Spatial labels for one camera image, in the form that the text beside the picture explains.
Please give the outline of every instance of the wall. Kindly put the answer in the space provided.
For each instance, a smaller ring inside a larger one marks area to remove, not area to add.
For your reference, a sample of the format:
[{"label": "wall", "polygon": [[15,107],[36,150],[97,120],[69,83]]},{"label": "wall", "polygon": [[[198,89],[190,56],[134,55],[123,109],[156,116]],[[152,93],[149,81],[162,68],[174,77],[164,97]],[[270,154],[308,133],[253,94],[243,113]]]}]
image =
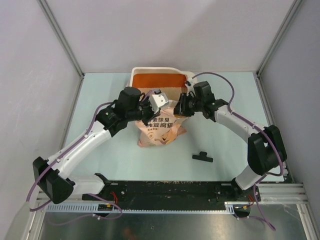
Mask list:
[{"label": "wall", "polygon": [[288,164],[320,225],[320,1],[307,0],[262,73]]},{"label": "wall", "polygon": [[294,0],[48,0],[82,70],[255,71]]},{"label": "wall", "polygon": [[55,153],[80,81],[35,0],[0,8],[0,239],[34,181],[32,162]]}]

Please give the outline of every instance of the cat litter bag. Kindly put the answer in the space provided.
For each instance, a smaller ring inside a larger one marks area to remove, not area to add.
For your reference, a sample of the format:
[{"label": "cat litter bag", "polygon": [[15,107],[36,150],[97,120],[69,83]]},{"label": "cat litter bag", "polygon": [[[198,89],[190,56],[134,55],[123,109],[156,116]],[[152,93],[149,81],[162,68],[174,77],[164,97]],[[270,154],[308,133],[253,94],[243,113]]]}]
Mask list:
[{"label": "cat litter bag", "polygon": [[169,99],[169,105],[160,110],[145,126],[142,121],[135,125],[141,130],[138,140],[140,147],[162,146],[172,143],[179,135],[186,133],[181,126],[186,117],[175,117],[176,106],[182,91],[186,91],[185,82],[192,77],[192,72],[179,71],[170,67],[136,67],[132,70],[129,86],[148,93],[152,89],[160,89]]}]

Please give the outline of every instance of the gray wall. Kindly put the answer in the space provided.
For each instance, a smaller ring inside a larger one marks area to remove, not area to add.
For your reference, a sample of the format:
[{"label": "gray wall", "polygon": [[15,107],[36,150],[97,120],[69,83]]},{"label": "gray wall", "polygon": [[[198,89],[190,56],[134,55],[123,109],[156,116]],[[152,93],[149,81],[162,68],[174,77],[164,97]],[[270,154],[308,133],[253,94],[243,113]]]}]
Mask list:
[{"label": "gray wall", "polygon": [[306,0],[262,73],[296,182],[320,225],[320,1]]},{"label": "gray wall", "polygon": [[36,0],[0,7],[0,239],[61,143],[80,78]]}]

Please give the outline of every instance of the metal frame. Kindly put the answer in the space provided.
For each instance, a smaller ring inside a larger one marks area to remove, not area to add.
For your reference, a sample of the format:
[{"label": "metal frame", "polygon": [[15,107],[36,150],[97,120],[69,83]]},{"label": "metal frame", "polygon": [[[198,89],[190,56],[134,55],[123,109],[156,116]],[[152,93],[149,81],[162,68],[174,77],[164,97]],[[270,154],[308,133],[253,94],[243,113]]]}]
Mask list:
[{"label": "metal frame", "polygon": [[[52,10],[50,9],[47,1],[46,0],[37,0],[37,1],[40,5],[41,9],[43,10],[48,22],[50,23],[56,37],[58,38],[59,42],[61,43],[65,53],[67,54],[68,58],[70,59],[74,69],[76,70],[78,75],[81,77],[81,81],[79,82],[79,85],[77,87],[76,96],[75,96],[75,99],[72,104],[72,110],[71,110],[69,118],[68,118],[68,124],[66,126],[66,131],[63,134],[63,139],[61,142],[61,145],[63,145],[65,143],[66,136],[67,136],[67,133],[69,130],[69,126],[70,126],[70,123],[71,123],[71,120],[73,117],[73,113],[75,111],[75,106],[77,104],[77,100],[78,100],[79,93],[80,93],[81,86],[82,86],[83,79],[84,79],[84,73],[81,70],[81,67],[80,67],[75,55],[73,54],[72,49],[71,49],[70,45],[68,44],[60,26],[58,25],[57,20],[54,17],[54,14],[53,14]],[[263,84],[262,84],[262,81],[260,78],[260,74],[265,69],[266,65],[270,61],[274,52],[276,51],[279,43],[283,39],[290,24],[292,23],[292,20],[297,15],[297,12],[301,8],[303,2],[304,2],[304,0],[295,0],[293,2],[293,4],[291,5],[289,12],[287,13],[284,21],[282,22],[278,32],[276,33],[276,36],[273,39],[271,46],[269,47],[266,55],[264,56],[260,66],[257,70],[256,76],[255,76],[255,82],[257,85],[257,89],[258,89],[258,92],[260,95],[260,99],[262,102],[262,106],[263,106],[268,124],[273,124],[275,122],[275,119],[272,114],[272,111],[271,111],[271,108],[270,108],[270,105],[268,102],[268,98],[266,96],[266,93],[265,93],[265,90],[264,90],[264,87],[263,87]],[[311,212],[311,208],[310,208],[310,205],[308,202],[308,197],[306,195],[303,184],[261,183],[261,184],[259,184],[259,190],[260,190],[260,195],[261,195],[261,204],[263,204],[263,205],[265,205],[265,204],[283,204],[283,205],[296,204],[307,239],[308,240],[320,239],[319,230],[317,228],[317,225],[315,224],[315,219],[314,219],[314,216]],[[39,204],[42,204],[45,200],[48,200],[48,197],[44,193],[40,192],[38,195],[38,198],[37,198],[38,206],[39,206]],[[64,211],[63,205],[87,206],[89,204],[89,205],[94,206],[98,203],[100,203],[100,202],[99,201],[91,201],[90,203],[88,203],[88,201],[83,201],[81,199],[81,196],[79,196],[78,198],[77,197],[69,198],[67,201],[65,201],[64,203],[61,204],[62,208],[60,207],[57,209],[59,211]],[[225,203],[226,212],[224,212],[224,213],[232,214],[233,211],[230,211],[230,207],[232,206],[232,204],[239,204],[239,202],[236,202],[236,203],[235,202],[226,202]],[[71,212],[77,212],[77,211],[79,212],[79,210],[72,211],[72,209],[75,209],[75,208],[68,208],[68,212],[70,212],[70,211]],[[32,221],[29,222],[29,226],[30,226],[29,234],[26,236],[25,239],[28,239],[28,240],[37,240],[38,239],[38,237],[40,235],[42,223],[44,221],[45,213],[46,213],[46,210],[41,210],[41,211],[38,211],[35,213]]]}]

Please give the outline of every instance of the light blue tabletop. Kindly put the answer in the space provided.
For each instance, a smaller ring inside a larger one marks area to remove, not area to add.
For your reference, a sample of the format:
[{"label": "light blue tabletop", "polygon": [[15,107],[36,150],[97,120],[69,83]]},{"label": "light blue tabletop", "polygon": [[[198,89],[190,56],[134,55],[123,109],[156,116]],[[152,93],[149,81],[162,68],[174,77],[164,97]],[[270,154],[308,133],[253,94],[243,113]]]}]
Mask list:
[{"label": "light blue tabletop", "polygon": [[[222,72],[235,88],[232,108],[239,114],[267,125],[266,116],[252,72]],[[87,73],[83,80],[67,134],[70,143],[89,125],[96,107],[118,98],[130,80],[130,73]],[[219,77],[199,76],[208,81],[216,99],[229,101],[231,89]],[[183,122],[187,133],[164,146],[137,145],[140,130],[133,122],[111,140],[91,152],[72,172],[73,175],[101,173],[110,180],[142,181],[230,181],[247,163],[247,144],[226,127],[205,119],[201,113]],[[192,159],[192,154],[208,153],[213,163]],[[283,177],[268,175],[265,181]]]}]

